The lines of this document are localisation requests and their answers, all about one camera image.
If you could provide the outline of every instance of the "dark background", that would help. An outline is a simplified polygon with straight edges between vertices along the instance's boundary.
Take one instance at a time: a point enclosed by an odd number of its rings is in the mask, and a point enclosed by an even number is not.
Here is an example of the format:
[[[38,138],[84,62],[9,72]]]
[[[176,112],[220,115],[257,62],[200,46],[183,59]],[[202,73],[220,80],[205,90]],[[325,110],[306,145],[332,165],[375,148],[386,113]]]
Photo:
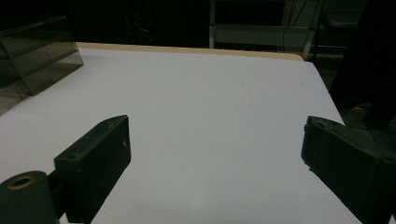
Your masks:
[[[283,3],[219,3],[217,21],[280,24]],[[1,14],[66,16],[77,42],[208,47],[209,1],[14,0]]]

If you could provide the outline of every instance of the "screw hole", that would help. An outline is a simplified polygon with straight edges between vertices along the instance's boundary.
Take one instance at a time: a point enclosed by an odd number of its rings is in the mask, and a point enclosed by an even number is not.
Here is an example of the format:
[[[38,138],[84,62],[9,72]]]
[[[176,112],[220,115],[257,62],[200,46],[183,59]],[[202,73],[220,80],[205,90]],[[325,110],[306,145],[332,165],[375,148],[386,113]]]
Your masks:
[[[32,176],[23,176],[8,185],[9,189],[23,189],[35,182],[35,178]]]

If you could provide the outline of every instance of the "clear plastic box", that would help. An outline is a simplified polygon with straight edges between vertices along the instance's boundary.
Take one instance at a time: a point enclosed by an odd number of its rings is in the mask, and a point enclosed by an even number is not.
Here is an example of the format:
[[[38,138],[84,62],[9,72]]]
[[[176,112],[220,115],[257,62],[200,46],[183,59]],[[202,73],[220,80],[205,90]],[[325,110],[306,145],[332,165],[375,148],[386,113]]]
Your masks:
[[[83,65],[66,17],[0,16],[0,114]]]

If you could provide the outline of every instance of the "black cable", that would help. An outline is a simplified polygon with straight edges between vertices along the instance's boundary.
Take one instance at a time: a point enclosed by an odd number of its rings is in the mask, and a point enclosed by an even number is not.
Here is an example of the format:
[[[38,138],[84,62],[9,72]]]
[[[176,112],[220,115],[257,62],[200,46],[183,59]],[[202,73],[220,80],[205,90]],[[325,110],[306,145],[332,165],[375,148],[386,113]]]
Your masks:
[[[289,14],[288,24],[287,24],[287,26],[286,26],[285,30],[283,31],[283,34],[282,34],[282,46],[279,49],[279,50],[282,50],[283,53],[285,52],[285,33],[289,29],[289,26],[290,26],[290,23],[291,23],[291,18],[293,17],[295,6],[296,6],[296,0],[293,0],[292,3],[291,3],[291,7],[290,7],[290,14]]]
[[[300,8],[299,13],[298,13],[296,19],[294,20],[294,24],[293,24],[291,27],[293,27],[293,26],[296,24],[296,22],[297,22],[297,20],[299,19],[301,13],[303,12],[303,9],[304,9],[305,5],[306,5],[306,1],[304,1],[304,4],[303,4],[303,6]]]

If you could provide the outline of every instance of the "white tabletop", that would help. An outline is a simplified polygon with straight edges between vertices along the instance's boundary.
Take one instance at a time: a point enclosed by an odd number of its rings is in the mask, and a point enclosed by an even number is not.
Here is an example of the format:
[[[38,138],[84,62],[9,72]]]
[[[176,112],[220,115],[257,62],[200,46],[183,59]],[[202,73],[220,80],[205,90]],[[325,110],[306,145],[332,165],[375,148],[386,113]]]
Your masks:
[[[80,53],[83,67],[0,117],[1,181],[51,172],[95,124],[128,115],[133,159],[94,224],[359,223],[301,159],[308,116],[342,122],[312,63]]]

